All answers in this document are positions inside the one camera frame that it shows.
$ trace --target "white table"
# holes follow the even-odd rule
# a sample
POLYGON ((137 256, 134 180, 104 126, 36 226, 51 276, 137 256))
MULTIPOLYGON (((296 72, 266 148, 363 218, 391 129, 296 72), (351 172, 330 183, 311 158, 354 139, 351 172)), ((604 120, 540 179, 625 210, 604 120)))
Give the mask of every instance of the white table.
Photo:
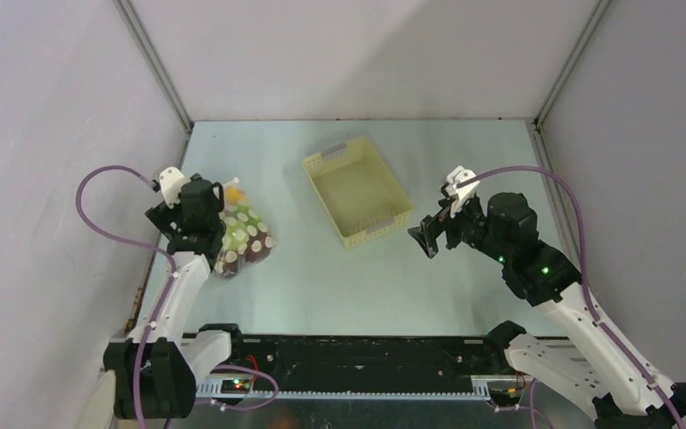
MULTIPOLYGON (((437 212, 439 187, 458 164, 477 173, 537 164, 521 120, 198 122, 182 171, 210 181, 238 176, 277 246, 229 281, 211 277, 186 332, 238 323, 251 333, 471 336, 513 320, 536 335, 564 335, 511 293, 500 264, 467 246, 448 251, 439 240, 430 260, 401 229, 343 249, 301 160, 360 135, 372 139, 414 201, 411 225, 437 212)), ((538 175, 489 178, 478 195, 484 205, 501 191, 522 192, 538 213, 540 237, 561 248, 538 175)), ((141 315, 150 312, 166 268, 157 256, 141 315)))

